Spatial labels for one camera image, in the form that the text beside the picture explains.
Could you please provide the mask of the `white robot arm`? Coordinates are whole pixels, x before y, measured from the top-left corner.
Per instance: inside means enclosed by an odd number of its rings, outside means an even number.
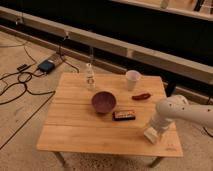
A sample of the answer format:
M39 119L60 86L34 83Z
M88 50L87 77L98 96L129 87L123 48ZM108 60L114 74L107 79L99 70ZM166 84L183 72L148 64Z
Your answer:
M191 105L182 95L174 95L160 100L155 106L144 136L155 144L166 132L174 119L182 119L213 129L213 105Z

